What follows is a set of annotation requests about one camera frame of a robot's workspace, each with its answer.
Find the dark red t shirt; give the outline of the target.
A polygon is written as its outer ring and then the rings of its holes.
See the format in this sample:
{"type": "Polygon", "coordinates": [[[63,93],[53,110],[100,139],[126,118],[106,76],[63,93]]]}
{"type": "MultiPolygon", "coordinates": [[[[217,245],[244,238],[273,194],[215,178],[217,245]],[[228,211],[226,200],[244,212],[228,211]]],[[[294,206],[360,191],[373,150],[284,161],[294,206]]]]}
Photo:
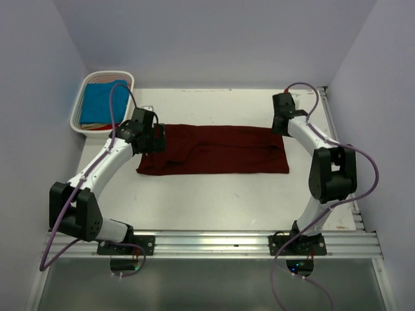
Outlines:
{"type": "Polygon", "coordinates": [[[268,128],[167,124],[165,138],[166,151],[143,155],[137,173],[289,173],[283,138],[268,128]]]}

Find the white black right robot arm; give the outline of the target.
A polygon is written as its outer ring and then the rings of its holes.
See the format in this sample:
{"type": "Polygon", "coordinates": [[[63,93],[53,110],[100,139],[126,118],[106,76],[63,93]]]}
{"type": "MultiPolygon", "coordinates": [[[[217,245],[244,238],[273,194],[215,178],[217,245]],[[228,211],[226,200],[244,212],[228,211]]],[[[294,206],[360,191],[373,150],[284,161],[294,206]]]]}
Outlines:
{"type": "Polygon", "coordinates": [[[311,237],[321,234],[333,205],[344,201],[357,189],[355,151],[332,141],[313,126],[309,114],[296,108],[289,92],[272,96],[274,117],[272,132],[292,137],[311,156],[308,187],[311,198],[291,229],[289,247],[304,254],[312,246],[311,237]]]}

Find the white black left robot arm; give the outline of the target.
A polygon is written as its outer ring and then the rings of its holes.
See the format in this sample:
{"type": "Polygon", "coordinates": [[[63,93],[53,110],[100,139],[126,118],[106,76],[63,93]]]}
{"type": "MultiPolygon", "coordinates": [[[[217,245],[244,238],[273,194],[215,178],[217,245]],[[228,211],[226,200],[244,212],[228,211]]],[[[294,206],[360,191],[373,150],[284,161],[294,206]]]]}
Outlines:
{"type": "Polygon", "coordinates": [[[150,107],[136,108],[132,118],[109,134],[100,152],[75,177],[56,182],[49,191],[49,225],[85,242],[111,241],[120,254],[135,246],[132,226],[104,218],[98,199],[115,173],[137,154],[165,151],[165,126],[150,107]]]}

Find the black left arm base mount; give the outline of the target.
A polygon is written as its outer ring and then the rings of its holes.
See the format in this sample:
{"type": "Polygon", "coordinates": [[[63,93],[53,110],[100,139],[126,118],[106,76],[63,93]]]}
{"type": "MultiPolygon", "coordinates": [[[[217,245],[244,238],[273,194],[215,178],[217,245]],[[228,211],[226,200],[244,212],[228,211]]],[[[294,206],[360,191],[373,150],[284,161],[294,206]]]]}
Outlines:
{"type": "Polygon", "coordinates": [[[130,242],[116,244],[115,242],[103,242],[98,245],[98,255],[127,256],[148,255],[153,256],[156,245],[154,235],[134,235],[130,242]]]}

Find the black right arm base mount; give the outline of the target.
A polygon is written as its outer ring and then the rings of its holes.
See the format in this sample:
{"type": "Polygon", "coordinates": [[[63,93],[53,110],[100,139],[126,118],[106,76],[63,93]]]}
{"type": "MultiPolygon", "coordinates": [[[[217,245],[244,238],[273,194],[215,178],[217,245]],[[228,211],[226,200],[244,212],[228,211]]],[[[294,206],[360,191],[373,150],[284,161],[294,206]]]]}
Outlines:
{"type": "MultiPolygon", "coordinates": [[[[276,231],[268,236],[268,248],[270,254],[275,256],[277,252],[297,233],[296,230],[290,230],[288,234],[283,231],[276,231]]],[[[307,256],[327,255],[326,243],[321,233],[315,236],[301,235],[296,240],[283,248],[280,255],[283,256],[307,256]]]]}

